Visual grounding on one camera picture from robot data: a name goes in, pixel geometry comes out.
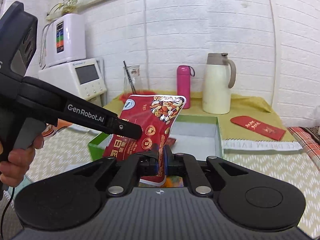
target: black straw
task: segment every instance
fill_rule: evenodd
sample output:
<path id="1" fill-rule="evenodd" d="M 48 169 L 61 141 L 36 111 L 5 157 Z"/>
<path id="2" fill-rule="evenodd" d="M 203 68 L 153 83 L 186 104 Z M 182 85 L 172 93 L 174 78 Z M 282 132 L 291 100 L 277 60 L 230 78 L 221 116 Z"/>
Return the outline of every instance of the black straw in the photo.
<path id="1" fill-rule="evenodd" d="M 130 83 L 132 92 L 136 95 L 137 92 L 136 92 L 136 89 L 134 88 L 134 85 L 133 85 L 133 82 L 132 82 L 132 78 L 131 78 L 131 76 L 130 76 L 130 74 L 129 74 L 128 67 L 127 67 L 127 65 L 125 64 L 125 61 L 123 61 L 123 64 L 124 64 L 124 69 L 125 69 L 125 71 L 126 71 L 126 73 L 127 73 L 128 79 L 129 79 L 129 83 Z"/>

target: glass jar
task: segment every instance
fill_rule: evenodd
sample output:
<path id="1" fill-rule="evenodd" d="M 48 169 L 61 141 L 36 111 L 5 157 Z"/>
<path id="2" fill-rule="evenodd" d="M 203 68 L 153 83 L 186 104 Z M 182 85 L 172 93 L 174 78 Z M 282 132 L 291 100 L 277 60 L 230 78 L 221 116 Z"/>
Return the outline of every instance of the glass jar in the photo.
<path id="1" fill-rule="evenodd" d="M 128 97 L 132 94 L 140 95 L 143 89 L 140 76 L 140 66 L 129 66 L 127 67 L 127 70 L 124 67 L 124 94 L 127 94 Z"/>

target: pink water bottle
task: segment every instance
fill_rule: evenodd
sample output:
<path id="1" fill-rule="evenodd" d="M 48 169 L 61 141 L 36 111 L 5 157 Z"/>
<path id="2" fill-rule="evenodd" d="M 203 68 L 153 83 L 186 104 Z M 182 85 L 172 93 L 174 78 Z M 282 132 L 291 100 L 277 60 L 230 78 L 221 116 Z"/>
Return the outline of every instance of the pink water bottle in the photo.
<path id="1" fill-rule="evenodd" d="M 195 76 L 193 67 L 181 65 L 177 68 L 177 95 L 184 96 L 187 102 L 183 109 L 190 108 L 190 77 Z"/>

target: white thermos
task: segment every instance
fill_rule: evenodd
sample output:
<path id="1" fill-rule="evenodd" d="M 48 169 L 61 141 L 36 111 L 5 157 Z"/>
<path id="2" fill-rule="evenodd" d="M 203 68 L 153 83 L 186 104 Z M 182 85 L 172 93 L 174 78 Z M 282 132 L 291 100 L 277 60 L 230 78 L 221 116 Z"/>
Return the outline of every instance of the white thermos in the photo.
<path id="1" fill-rule="evenodd" d="M 228 53 L 208 54 L 202 95 L 202 107 L 207 113 L 226 114 L 230 111 L 230 88 L 236 82 L 236 65 L 227 56 Z"/>

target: mixed nuts image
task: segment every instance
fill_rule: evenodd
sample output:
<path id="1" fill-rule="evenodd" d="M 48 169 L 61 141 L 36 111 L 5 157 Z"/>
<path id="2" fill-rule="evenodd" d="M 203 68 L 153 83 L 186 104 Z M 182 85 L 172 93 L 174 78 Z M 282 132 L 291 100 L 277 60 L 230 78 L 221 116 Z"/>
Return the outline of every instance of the mixed nuts image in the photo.
<path id="1" fill-rule="evenodd" d="M 166 124 L 169 124 L 171 119 L 179 113 L 184 104 L 184 98 L 182 97 L 156 96 L 153 99 L 154 101 L 150 106 L 152 113 Z"/>

